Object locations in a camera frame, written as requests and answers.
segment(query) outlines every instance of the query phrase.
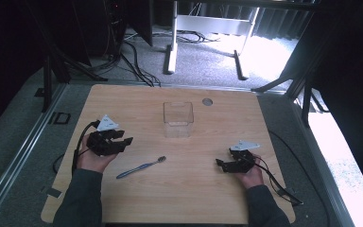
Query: hand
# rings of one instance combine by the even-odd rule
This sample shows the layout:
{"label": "hand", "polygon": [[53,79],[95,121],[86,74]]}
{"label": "hand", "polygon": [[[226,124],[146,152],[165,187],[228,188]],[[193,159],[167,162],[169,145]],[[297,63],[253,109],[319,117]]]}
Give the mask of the hand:
{"label": "hand", "polygon": [[82,148],[78,156],[78,168],[88,169],[95,172],[103,173],[108,164],[117,156],[117,154],[98,156],[87,147],[87,140],[90,134],[85,135],[82,139]]}
{"label": "hand", "polygon": [[[256,154],[253,155],[255,157],[255,163],[259,165],[261,157]],[[234,176],[240,180],[246,189],[264,184],[262,170],[258,166],[253,166],[252,169],[250,169],[247,173],[234,173]]]}

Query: silver toothbrush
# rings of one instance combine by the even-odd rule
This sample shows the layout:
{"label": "silver toothbrush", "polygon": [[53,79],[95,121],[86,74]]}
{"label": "silver toothbrush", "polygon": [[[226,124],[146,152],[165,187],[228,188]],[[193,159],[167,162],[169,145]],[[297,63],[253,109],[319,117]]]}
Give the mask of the silver toothbrush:
{"label": "silver toothbrush", "polygon": [[138,171],[138,170],[141,170],[141,169],[147,168],[147,167],[152,166],[152,165],[157,164],[157,163],[161,163],[161,162],[163,162],[165,159],[166,159],[166,157],[164,157],[164,156],[159,157],[159,158],[158,158],[158,160],[157,160],[157,161],[155,161],[155,162],[147,163],[147,164],[142,164],[142,165],[140,165],[140,166],[138,166],[138,167],[136,167],[136,168],[134,168],[134,169],[131,169],[131,170],[129,170],[129,171],[126,171],[126,172],[123,172],[123,173],[121,173],[121,174],[117,175],[116,179],[124,178],[124,177],[128,176],[129,174],[131,174],[131,173],[133,173],[133,172],[135,172],[135,171]]}

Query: clear plastic container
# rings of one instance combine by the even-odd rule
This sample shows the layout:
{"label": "clear plastic container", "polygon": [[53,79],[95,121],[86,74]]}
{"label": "clear plastic container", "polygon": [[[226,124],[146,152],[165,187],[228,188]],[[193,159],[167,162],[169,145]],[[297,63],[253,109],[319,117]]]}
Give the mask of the clear plastic container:
{"label": "clear plastic container", "polygon": [[193,103],[164,103],[164,136],[166,138],[189,137],[193,128],[193,123]]}

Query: wooden table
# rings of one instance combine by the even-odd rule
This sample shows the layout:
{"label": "wooden table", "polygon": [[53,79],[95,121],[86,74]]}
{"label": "wooden table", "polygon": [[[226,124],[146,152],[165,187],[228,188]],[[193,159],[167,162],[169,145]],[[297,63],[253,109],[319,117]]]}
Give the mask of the wooden table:
{"label": "wooden table", "polygon": [[[213,100],[212,106],[202,103]],[[188,138],[164,137],[163,104],[193,103],[194,125]],[[73,150],[82,130],[107,114],[134,137],[107,167],[102,182],[104,222],[132,223],[247,223],[244,189],[232,174],[223,173],[215,159],[232,161],[228,148],[239,140],[258,143],[259,154],[277,181],[285,186],[257,97],[249,92],[139,86],[93,86],[63,157],[53,188],[65,192],[71,180]],[[121,172],[166,161],[116,180]],[[266,184],[270,187],[265,174]],[[272,191],[290,222],[295,214],[289,202]],[[48,197],[42,219],[52,222],[61,205]]]}

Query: gray sleeve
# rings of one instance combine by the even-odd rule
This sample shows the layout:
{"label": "gray sleeve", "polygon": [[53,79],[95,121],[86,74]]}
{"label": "gray sleeve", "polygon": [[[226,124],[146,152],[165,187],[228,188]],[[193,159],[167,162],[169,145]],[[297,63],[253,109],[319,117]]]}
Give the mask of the gray sleeve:
{"label": "gray sleeve", "polygon": [[290,226],[285,212],[276,204],[267,186],[258,185],[246,191],[250,227]]}
{"label": "gray sleeve", "polygon": [[54,217],[54,226],[101,226],[102,174],[76,169],[63,202]]}

